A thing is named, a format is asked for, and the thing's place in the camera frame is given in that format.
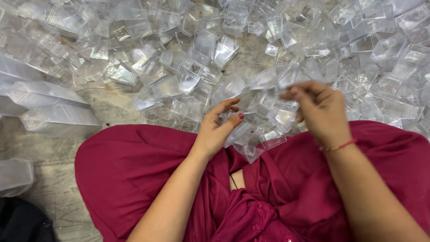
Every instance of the forearm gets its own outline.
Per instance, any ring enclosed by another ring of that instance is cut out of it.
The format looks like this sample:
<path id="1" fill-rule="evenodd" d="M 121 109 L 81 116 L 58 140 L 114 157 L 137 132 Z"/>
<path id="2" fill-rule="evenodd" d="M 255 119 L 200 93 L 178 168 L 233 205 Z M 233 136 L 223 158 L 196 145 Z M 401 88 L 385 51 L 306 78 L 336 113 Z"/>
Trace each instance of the forearm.
<path id="1" fill-rule="evenodd" d="M 355 145 L 326 158 L 357 241 L 430 241 Z"/>
<path id="2" fill-rule="evenodd" d="M 167 180 L 127 242 L 182 241 L 209 160 L 210 157 L 192 150 Z"/>

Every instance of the magenta clothing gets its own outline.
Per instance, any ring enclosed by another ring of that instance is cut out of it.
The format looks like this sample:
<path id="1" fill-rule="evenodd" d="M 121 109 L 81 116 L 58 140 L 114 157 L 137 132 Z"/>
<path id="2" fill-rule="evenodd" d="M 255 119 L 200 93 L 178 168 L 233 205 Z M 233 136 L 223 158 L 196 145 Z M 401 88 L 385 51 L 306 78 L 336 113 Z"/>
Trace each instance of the magenta clothing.
<path id="1" fill-rule="evenodd" d="M 357 146 L 428 232 L 428 140 L 372 121 L 350 126 Z M 117 125 L 81 145 L 76 181 L 104 242 L 127 240 L 196 136 L 160 126 Z M 230 192 L 229 174 L 242 168 L 246 189 Z M 184 241 L 346 242 L 351 236 L 326 160 L 305 132 L 253 164 L 231 146 L 219 151 L 201 179 Z"/>

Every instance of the fingernail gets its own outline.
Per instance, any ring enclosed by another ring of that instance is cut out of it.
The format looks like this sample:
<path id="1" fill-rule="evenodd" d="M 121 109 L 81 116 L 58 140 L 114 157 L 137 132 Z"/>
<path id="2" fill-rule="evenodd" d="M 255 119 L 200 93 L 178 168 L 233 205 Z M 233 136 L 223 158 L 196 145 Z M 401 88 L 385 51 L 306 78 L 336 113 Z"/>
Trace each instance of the fingernail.
<path id="1" fill-rule="evenodd" d="M 296 87 L 293 87 L 293 88 L 290 90 L 290 93 L 291 93 L 291 96 L 292 96 L 292 97 L 295 97 L 295 96 L 298 94 L 298 90 L 297 90 L 297 88 L 296 88 Z"/>

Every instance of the black bag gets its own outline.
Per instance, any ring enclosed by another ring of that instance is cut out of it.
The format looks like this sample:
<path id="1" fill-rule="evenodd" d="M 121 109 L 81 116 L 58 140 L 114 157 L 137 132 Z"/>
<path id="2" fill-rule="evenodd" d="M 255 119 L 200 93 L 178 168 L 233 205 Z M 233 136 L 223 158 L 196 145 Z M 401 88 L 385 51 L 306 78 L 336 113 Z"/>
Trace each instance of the black bag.
<path id="1" fill-rule="evenodd" d="M 0 198 L 0 242 L 55 242 L 52 221 L 20 198 Z"/>

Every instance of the hand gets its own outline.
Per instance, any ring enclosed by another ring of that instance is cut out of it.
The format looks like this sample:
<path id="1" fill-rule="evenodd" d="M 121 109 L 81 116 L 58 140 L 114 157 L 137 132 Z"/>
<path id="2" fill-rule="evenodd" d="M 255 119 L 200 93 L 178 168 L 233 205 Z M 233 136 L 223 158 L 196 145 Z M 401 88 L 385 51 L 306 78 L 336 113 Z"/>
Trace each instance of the hand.
<path id="1" fill-rule="evenodd" d="M 306 121 L 319 145 L 332 148 L 352 139 L 341 91 L 316 81 L 294 84 L 287 90 L 280 97 L 299 103 L 297 122 Z"/>
<path id="2" fill-rule="evenodd" d="M 199 134 L 191 148 L 190 153 L 204 155 L 211 159 L 225 144 L 227 137 L 245 118 L 243 113 L 230 117 L 223 125 L 218 125 L 219 115 L 232 110 L 238 112 L 237 104 L 240 98 L 232 98 L 220 102 L 202 120 Z"/>

